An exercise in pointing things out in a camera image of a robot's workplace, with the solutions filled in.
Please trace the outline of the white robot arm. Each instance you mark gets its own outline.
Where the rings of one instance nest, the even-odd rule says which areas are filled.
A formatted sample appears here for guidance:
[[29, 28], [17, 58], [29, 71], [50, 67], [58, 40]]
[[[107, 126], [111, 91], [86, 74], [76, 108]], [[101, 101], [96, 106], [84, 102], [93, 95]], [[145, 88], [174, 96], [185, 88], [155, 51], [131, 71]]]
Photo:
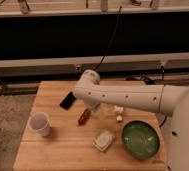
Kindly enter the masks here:
[[72, 92], [90, 109], [106, 103], [170, 116], [167, 166], [170, 171], [189, 171], [189, 86], [101, 85], [99, 74], [86, 70]]

